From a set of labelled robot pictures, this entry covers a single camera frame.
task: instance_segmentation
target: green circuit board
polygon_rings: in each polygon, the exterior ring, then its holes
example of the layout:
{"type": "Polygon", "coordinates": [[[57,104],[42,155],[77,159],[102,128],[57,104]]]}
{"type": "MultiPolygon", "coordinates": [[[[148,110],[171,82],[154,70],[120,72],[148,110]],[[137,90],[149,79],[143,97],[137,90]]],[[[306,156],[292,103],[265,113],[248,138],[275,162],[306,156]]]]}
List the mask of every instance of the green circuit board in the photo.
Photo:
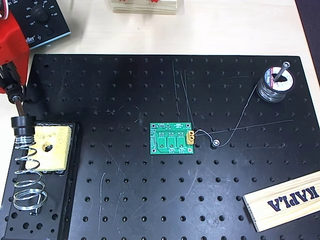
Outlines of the green circuit board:
{"type": "Polygon", "coordinates": [[[190,122],[150,123],[150,154],[193,154],[194,145],[187,143],[190,122]]]}

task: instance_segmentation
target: table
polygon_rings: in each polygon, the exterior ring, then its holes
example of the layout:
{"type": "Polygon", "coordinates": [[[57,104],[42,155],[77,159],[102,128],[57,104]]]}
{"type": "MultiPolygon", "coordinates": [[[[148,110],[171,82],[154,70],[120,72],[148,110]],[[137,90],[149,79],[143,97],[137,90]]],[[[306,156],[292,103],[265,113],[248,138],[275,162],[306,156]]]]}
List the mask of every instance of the table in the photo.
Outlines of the table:
{"type": "MultiPolygon", "coordinates": [[[[294,0],[179,0],[177,15],[112,13],[109,0],[58,0],[70,36],[34,54],[182,54],[300,56],[316,113],[320,89],[294,0]]],[[[1,177],[4,191],[17,115],[0,95],[1,177]]]]}

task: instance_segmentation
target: red soldering iron handle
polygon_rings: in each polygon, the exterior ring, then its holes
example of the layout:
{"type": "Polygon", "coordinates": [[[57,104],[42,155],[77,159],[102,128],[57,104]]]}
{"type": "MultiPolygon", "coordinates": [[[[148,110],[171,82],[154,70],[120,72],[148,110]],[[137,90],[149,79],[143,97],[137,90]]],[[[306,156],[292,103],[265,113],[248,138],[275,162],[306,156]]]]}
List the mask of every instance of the red soldering iron handle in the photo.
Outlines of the red soldering iron handle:
{"type": "Polygon", "coordinates": [[[0,32],[0,66],[13,62],[20,76],[21,85],[25,85],[30,50],[21,28],[11,12],[6,20],[0,19],[0,32]]]}

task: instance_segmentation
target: cleaning sponge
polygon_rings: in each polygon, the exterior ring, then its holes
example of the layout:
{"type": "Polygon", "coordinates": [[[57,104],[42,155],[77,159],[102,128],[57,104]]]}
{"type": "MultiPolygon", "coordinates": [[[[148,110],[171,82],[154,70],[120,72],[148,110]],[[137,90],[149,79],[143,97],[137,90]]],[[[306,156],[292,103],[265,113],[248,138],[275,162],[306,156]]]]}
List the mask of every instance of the cleaning sponge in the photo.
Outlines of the cleaning sponge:
{"type": "MultiPolygon", "coordinates": [[[[37,171],[66,170],[71,132],[71,128],[65,125],[38,125],[35,127],[35,144],[31,148],[36,149],[37,153],[31,159],[40,162],[37,171]]],[[[25,168],[31,169],[36,165],[36,162],[27,161],[25,168]]]]}

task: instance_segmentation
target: black optical breadboard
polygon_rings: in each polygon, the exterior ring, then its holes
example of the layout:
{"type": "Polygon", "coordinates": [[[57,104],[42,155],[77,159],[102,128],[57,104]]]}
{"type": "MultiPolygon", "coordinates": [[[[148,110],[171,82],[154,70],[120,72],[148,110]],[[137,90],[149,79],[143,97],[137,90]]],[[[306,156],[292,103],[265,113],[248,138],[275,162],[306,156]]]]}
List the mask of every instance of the black optical breadboard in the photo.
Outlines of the black optical breadboard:
{"type": "MultiPolygon", "coordinates": [[[[242,200],[320,170],[318,122],[297,56],[35,55],[24,109],[38,120],[80,123],[69,239],[320,238],[318,212],[257,233],[242,200]],[[150,123],[193,121],[224,131],[212,137],[225,143],[265,70],[284,61],[294,89],[280,103],[254,93],[226,146],[213,149],[201,135],[194,154],[150,155],[150,123]]],[[[50,225],[52,213],[42,214],[50,225]]],[[[23,233],[24,222],[37,225],[28,216],[13,232],[23,233]]]]}

